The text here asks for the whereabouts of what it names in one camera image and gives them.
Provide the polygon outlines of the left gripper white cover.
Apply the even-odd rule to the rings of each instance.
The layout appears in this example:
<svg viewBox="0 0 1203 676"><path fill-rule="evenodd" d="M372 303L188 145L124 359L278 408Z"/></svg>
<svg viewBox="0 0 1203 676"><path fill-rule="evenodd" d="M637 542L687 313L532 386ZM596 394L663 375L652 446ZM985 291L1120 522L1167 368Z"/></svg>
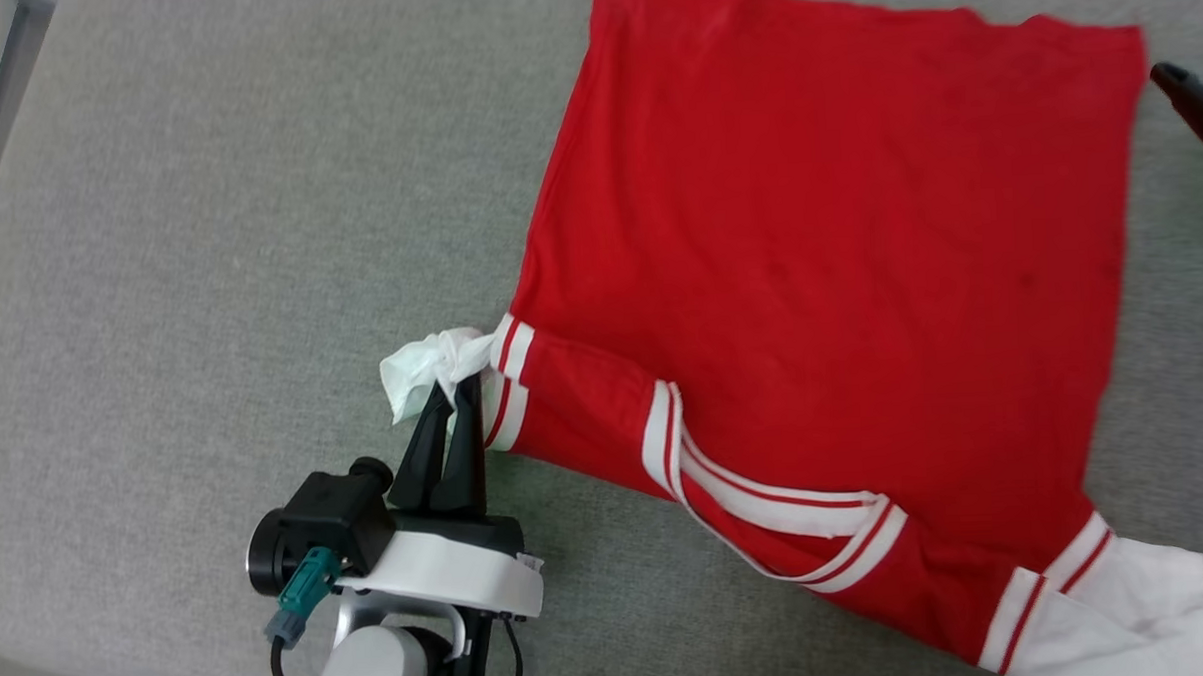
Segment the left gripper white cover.
<svg viewBox="0 0 1203 676"><path fill-rule="evenodd" d="M434 384L389 488L389 505L405 512L486 515L482 401L480 372L457 385L454 404ZM392 613L442 616L454 606L520 618L541 613L543 562L528 552L517 518L398 514L396 522L372 570L362 579L340 579L338 628L363 628Z"/></svg>

